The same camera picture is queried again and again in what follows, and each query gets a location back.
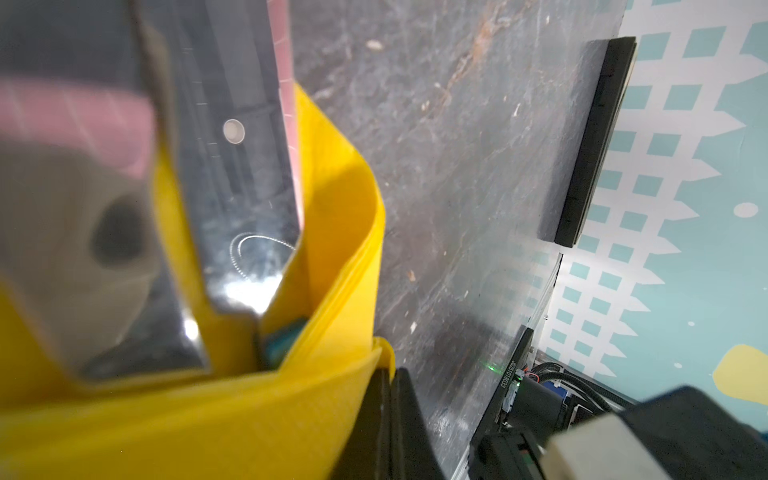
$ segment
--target teal object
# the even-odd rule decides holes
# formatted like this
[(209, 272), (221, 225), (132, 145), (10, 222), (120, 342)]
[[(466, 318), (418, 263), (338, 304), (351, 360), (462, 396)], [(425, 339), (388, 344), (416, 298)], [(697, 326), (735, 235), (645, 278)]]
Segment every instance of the teal object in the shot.
[(566, 286), (565, 290), (563, 290), (563, 298), (570, 300), (573, 303), (578, 303), (579, 299), (581, 298), (581, 292)]
[(611, 290), (619, 290), (619, 285), (621, 284), (621, 277), (614, 275), (612, 273), (603, 272), (602, 275), (600, 275), (600, 280), (598, 281), (598, 284), (610, 288)]
[(576, 345), (574, 345), (574, 350), (586, 356), (590, 356), (590, 354), (592, 353), (592, 347), (578, 340), (576, 341)]
[(535, 263), (538, 263), (539, 265), (543, 265), (543, 266), (549, 265), (549, 255), (547, 255), (544, 252), (534, 252), (533, 257), (531, 259)]
[(713, 57), (725, 35), (725, 27), (696, 28), (690, 33), (683, 58)]
[(574, 314), (566, 312), (563, 309), (558, 309), (558, 314), (555, 316), (556, 319), (560, 320), (563, 323), (571, 324), (571, 322), (574, 321)]
[(661, 157), (672, 157), (677, 144), (680, 143), (678, 134), (654, 134), (648, 146), (649, 155), (660, 155)]
[(307, 319), (301, 318), (288, 326), (277, 330), (268, 336), (265, 336), (263, 343), (263, 358), (270, 369), (276, 369), (283, 362), (290, 347), (299, 338), (301, 331), (306, 325)]
[(570, 366), (572, 369), (578, 371), (579, 373), (584, 373), (584, 365), (577, 362), (576, 360), (571, 360), (568, 362), (568, 366)]
[(661, 177), (651, 177), (650, 175), (637, 175), (637, 180), (634, 182), (633, 194), (645, 195), (647, 197), (656, 197), (661, 188), (661, 182), (664, 181)]
[(592, 204), (589, 207), (589, 212), (587, 213), (587, 220), (594, 220), (596, 222), (605, 223), (608, 220), (608, 214), (610, 212), (611, 209), (604, 205)]
[(631, 152), (636, 134), (637, 132), (634, 131), (614, 130), (611, 135), (611, 142), (608, 144), (608, 150)]
[(693, 110), (701, 85), (672, 85), (664, 110)]
[(661, 60), (664, 57), (664, 51), (667, 50), (669, 40), (670, 32), (643, 35), (637, 46), (636, 60)]
[(586, 265), (582, 265), (580, 263), (574, 262), (573, 265), (571, 265), (571, 275), (577, 276), (579, 278), (587, 279), (587, 276), (589, 275), (589, 267)]
[(566, 339), (566, 337), (568, 337), (567, 335), (565, 335), (560, 330), (555, 330), (555, 329), (552, 329), (552, 333), (550, 333), (549, 336), (555, 342), (558, 342), (558, 343), (565, 343), (565, 339)]
[(560, 352), (558, 352), (555, 349), (547, 348), (545, 350), (545, 352), (547, 353), (547, 355), (549, 355), (550, 357), (552, 357), (555, 360), (559, 360), (560, 359)]
[[(768, 64), (768, 22), (752, 25), (741, 54)], [(637, 336), (612, 337), (627, 358), (604, 356), (602, 363), (616, 376), (595, 379), (636, 399), (691, 384), (740, 422), (766, 431), (766, 406), (724, 395), (710, 374), (735, 345), (768, 353), (763, 290), (768, 287), (768, 74), (726, 85), (715, 109), (745, 127), (703, 137), (698, 144), (694, 158), (720, 175), (680, 185), (676, 200), (699, 216), (662, 225), (660, 236), (680, 252), (647, 258), (645, 267), (664, 284), (635, 286), (632, 295), (650, 311), (623, 312), (622, 322)], [(760, 211), (739, 218), (733, 208), (742, 202), (755, 203)], [(676, 369), (676, 362), (683, 368)]]
[(592, 323), (589, 320), (585, 320), (584, 323), (581, 324), (581, 331), (589, 333), (592, 336), (600, 335), (600, 330), (602, 330), (602, 328), (598, 324)]
[(603, 170), (600, 172), (598, 187), (607, 188), (608, 190), (616, 190), (619, 188), (619, 182), (621, 182), (621, 172)]
[(627, 247), (620, 243), (614, 243), (611, 245), (611, 251), (608, 252), (608, 258), (629, 263), (629, 260), (632, 258), (632, 253), (634, 253), (634, 248)]
[(595, 312), (602, 313), (603, 315), (608, 314), (608, 310), (611, 308), (611, 304), (606, 302), (605, 300), (600, 300), (599, 298), (595, 297), (592, 299), (592, 302), (589, 304), (589, 309), (594, 310)]
[(643, 227), (645, 227), (646, 220), (648, 220), (648, 215), (646, 214), (624, 212), (624, 216), (621, 218), (621, 224), (619, 227), (626, 228), (627, 230), (641, 232), (643, 231)]
[(650, 97), (650, 85), (630, 86), (624, 92), (624, 100), (621, 101), (621, 107), (630, 110), (641, 110), (645, 108)]
[(598, 251), (600, 240), (589, 235), (581, 235), (578, 241), (578, 248), (587, 252), (595, 253)]

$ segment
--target dark gray surface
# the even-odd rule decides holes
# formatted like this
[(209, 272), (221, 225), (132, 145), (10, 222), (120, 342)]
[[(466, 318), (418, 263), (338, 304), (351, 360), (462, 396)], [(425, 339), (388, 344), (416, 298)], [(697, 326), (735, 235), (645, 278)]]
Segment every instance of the dark gray surface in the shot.
[(450, 476), (542, 295), (624, 0), (293, 0), (296, 78), (368, 160), (387, 229), (376, 334)]

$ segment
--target light blue patterned wall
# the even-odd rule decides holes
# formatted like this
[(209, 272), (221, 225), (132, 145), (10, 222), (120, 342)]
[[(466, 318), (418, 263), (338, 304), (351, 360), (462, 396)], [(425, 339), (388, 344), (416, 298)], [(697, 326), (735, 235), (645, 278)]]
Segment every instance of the light blue patterned wall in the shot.
[(737, 344), (768, 353), (768, 2), (627, 7), (637, 63), (541, 347), (637, 399), (694, 385), (767, 430), (712, 373)]

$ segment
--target blue component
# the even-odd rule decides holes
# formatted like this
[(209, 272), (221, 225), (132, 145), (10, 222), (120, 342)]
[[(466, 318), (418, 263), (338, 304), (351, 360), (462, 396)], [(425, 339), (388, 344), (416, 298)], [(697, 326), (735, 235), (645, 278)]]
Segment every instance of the blue component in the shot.
[(290, 347), (299, 338), (299, 334), (306, 325), (306, 318), (299, 318), (296, 322), (268, 335), (264, 341), (264, 360), (267, 367), (276, 369), (283, 362)]
[(552, 392), (557, 393), (560, 396), (560, 398), (562, 398), (563, 400), (565, 400), (565, 396), (568, 394), (568, 390), (564, 389), (561, 386), (554, 386), (554, 383), (552, 382), (544, 382), (542, 383), (542, 385), (545, 388), (550, 389)]

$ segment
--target yellow shape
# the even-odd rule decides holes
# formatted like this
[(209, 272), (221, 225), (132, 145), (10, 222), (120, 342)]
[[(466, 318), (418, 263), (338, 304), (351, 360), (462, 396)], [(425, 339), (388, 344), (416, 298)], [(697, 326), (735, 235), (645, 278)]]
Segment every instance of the yellow shape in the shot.
[(728, 350), (712, 374), (715, 386), (735, 399), (768, 405), (768, 355), (749, 345)]
[(160, 235), (214, 376), (109, 398), (73, 400), (63, 386), (43, 389), (38, 378), (56, 379), (53, 366), (0, 295), (0, 320), (17, 320), (15, 330), (0, 328), (13, 335), (0, 346), (25, 346), (15, 350), (21, 371), (0, 379), (0, 392), (23, 393), (0, 409), (0, 477), (328, 477), (373, 370), (394, 372), (392, 347), (372, 336), (384, 207), (363, 158), (298, 87), (296, 106), (305, 230), (262, 328), (309, 321), (281, 367), (251, 372), (253, 323), (207, 303), (173, 164), (162, 154), (154, 179)]

